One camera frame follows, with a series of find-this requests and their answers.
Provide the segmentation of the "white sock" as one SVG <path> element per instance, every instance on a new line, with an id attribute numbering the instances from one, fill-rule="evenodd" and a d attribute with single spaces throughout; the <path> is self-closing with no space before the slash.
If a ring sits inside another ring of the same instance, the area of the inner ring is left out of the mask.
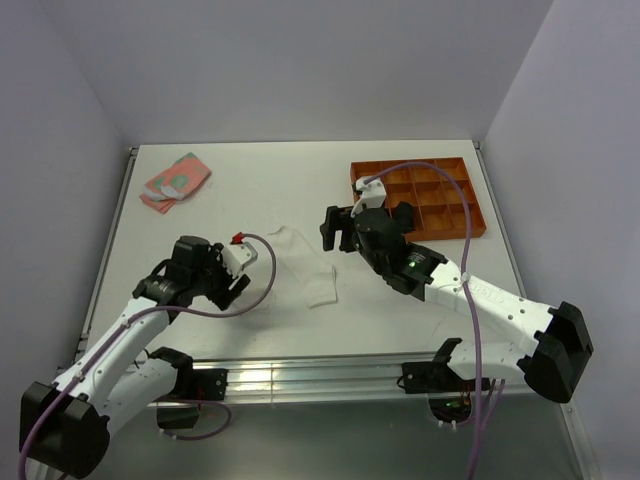
<path id="1" fill-rule="evenodd" d="M 282 226 L 267 238 L 279 262 L 300 285 L 309 309 L 338 302 L 335 267 L 323 260 L 297 229 Z"/>

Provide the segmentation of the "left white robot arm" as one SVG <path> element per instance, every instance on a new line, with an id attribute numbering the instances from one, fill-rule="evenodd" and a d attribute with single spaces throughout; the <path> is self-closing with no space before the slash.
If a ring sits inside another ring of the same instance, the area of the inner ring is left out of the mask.
<path id="1" fill-rule="evenodd" d="M 196 405 L 192 358 L 161 347 L 142 366 L 129 368 L 147 345 L 194 299 L 229 318 L 229 307 L 249 285 L 245 269 L 258 258 L 243 235 L 228 245 L 182 236 L 169 258 L 139 281 L 123 312 L 107 332 L 52 382 L 33 383 L 20 406 L 18 476 L 30 460 L 82 479 L 101 462 L 111 439 L 155 401 Z"/>

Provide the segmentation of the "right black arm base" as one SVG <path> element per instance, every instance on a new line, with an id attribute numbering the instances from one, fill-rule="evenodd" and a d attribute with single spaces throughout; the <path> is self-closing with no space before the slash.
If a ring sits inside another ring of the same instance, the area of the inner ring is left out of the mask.
<path id="1" fill-rule="evenodd" d="M 456 374 L 448 362 L 460 338 L 447 339 L 429 361 L 405 362 L 396 385 L 405 394 L 451 393 L 449 399 L 429 401 L 431 413 L 447 423 L 466 421 L 472 412 L 471 392 L 473 380 L 464 380 Z"/>

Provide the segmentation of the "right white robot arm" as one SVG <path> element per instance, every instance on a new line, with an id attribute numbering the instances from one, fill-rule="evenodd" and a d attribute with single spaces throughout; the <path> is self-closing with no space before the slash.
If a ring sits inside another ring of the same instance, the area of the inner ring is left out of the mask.
<path id="1" fill-rule="evenodd" d="M 326 251 L 356 252 L 394 291 L 448 308 L 500 335 L 498 343 L 448 338 L 428 361 L 402 366 L 408 394 L 468 391 L 491 380 L 523 381 L 543 398 L 568 403 L 594 347 L 581 310 L 511 294 L 475 276 L 464 276 L 444 255 L 411 243 L 410 205 L 395 215 L 383 208 L 354 214 L 330 206 L 319 230 Z"/>

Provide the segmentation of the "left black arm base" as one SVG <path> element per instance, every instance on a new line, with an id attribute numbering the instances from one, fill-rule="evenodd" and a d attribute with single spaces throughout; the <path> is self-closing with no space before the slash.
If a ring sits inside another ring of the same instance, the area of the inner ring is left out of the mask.
<path id="1" fill-rule="evenodd" d="M 164 397 L 163 402 L 190 401 L 186 408 L 159 407 L 156 410 L 156 423 L 163 434 L 175 434 L 178 439 L 186 440 L 188 435 L 179 430 L 196 426 L 205 405 L 224 407 L 228 385 L 229 370 L 225 368 L 195 368 L 194 360 L 186 353 L 161 347 L 154 352 L 146 351 L 148 360 L 162 360 L 177 370 L 176 385 Z"/>

